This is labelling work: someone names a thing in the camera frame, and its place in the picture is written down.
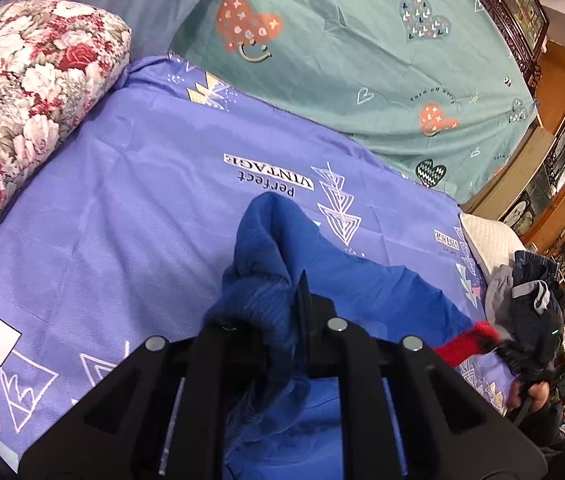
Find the heart print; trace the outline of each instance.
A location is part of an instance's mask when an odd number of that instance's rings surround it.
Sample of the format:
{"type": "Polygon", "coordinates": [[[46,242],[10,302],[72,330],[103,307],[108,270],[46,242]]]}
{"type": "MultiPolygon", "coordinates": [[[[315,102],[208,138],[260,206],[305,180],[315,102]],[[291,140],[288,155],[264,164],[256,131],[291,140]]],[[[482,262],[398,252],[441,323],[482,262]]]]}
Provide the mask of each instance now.
{"type": "Polygon", "coordinates": [[[225,40],[227,52],[233,52],[239,42],[248,45],[275,40],[282,30],[282,18],[271,13],[254,14],[246,0],[222,0],[216,28],[225,40]]]}
{"type": "Polygon", "coordinates": [[[402,0],[400,17],[407,41],[441,40],[451,33],[451,21],[446,16],[434,14],[427,0],[402,0]]]}
{"type": "Polygon", "coordinates": [[[415,174],[425,187],[435,187],[447,174],[447,168],[442,164],[434,166],[433,160],[426,158],[415,167],[415,174]]]}
{"type": "Polygon", "coordinates": [[[457,128],[460,122],[445,116],[440,105],[430,103],[420,112],[420,127],[427,137],[433,137],[443,130],[457,128]]]}
{"type": "Polygon", "coordinates": [[[509,122],[524,121],[527,119],[527,108],[524,103],[515,98],[511,104],[511,111],[509,112],[509,122]]]}
{"type": "Polygon", "coordinates": [[[358,104],[365,104],[367,101],[371,101],[376,94],[370,92],[368,88],[361,88],[358,90],[358,104]]]}

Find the red rose print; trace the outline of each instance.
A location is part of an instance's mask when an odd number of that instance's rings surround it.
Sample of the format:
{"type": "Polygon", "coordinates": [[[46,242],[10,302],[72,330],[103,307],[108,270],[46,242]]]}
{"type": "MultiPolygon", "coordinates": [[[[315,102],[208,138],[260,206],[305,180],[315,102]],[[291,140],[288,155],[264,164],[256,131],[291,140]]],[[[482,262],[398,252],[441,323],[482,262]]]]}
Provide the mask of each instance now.
{"type": "Polygon", "coordinates": [[[58,68],[63,72],[66,72],[70,68],[77,68],[84,71],[85,67],[96,59],[98,59],[98,54],[96,54],[88,44],[81,43],[76,46],[70,46],[65,51],[65,57],[62,58],[58,68]]]}
{"type": "Polygon", "coordinates": [[[57,108],[56,101],[57,100],[54,100],[53,103],[48,103],[47,101],[40,101],[40,98],[38,98],[36,104],[29,108],[29,117],[33,117],[34,115],[44,115],[53,111],[57,108]]]}

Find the wooden cabinet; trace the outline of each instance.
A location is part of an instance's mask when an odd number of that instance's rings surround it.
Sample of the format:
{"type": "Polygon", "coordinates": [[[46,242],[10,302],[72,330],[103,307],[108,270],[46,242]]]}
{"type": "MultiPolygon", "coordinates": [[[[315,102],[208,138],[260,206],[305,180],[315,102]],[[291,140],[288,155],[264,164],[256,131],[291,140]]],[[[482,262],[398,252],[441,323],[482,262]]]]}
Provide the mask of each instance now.
{"type": "Polygon", "coordinates": [[[565,195],[560,202],[550,204],[534,227],[522,237],[522,242],[526,246],[534,244],[540,254],[550,251],[565,237],[565,195]]]}
{"type": "Polygon", "coordinates": [[[539,0],[478,0],[498,26],[534,94],[542,74],[537,61],[549,29],[539,0]]]}
{"type": "Polygon", "coordinates": [[[542,59],[551,66],[540,81],[539,114],[553,142],[544,161],[501,217],[528,247],[552,253],[565,240],[565,48],[550,44],[542,59]]]}

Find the pile of clothes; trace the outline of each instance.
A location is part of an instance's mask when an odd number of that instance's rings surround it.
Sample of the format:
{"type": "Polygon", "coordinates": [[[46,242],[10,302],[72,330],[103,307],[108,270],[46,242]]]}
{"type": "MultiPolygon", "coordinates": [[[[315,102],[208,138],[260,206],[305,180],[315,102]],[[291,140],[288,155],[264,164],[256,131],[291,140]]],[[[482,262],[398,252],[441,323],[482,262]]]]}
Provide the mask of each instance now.
{"type": "Polygon", "coordinates": [[[516,251],[513,266],[498,268],[485,296],[486,318],[500,337],[548,370],[562,343],[564,309],[557,264],[527,251],[516,251]]]}
{"type": "Polygon", "coordinates": [[[254,383],[227,421],[226,468],[241,480],[342,478],[339,384],[304,372],[301,328],[293,298],[306,272],[311,292],[329,298],[338,316],[370,335],[398,342],[417,335],[457,367],[497,339],[441,290],[402,266],[385,267],[347,254],[326,240],[293,201],[256,197],[238,227],[234,262],[206,322],[246,322],[262,332],[267,376],[254,383]]]}

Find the bed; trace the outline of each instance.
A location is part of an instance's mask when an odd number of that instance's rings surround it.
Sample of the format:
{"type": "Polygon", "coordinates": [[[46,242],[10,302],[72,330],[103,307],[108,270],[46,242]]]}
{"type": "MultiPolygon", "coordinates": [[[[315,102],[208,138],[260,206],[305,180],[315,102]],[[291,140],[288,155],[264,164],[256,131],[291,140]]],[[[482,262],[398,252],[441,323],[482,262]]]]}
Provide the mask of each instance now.
{"type": "Polygon", "coordinates": [[[536,116],[479,0],[71,1],[121,16],[134,34],[132,59],[171,48],[240,91],[345,133],[458,203],[506,165],[536,116]],[[216,30],[218,9],[236,1],[254,31],[233,23],[242,15],[235,7],[216,30]]]}
{"type": "MultiPolygon", "coordinates": [[[[197,333],[242,211],[265,190],[342,250],[408,266],[485,319],[485,280],[450,197],[186,60],[145,58],[0,225],[2,456],[17,462],[147,336],[197,333]]],[[[504,412],[511,377],[498,358],[460,371],[504,412]]]]}
{"type": "Polygon", "coordinates": [[[511,49],[529,90],[535,94],[542,76],[538,59],[543,53],[549,19],[540,0],[477,0],[488,12],[511,49]]]}

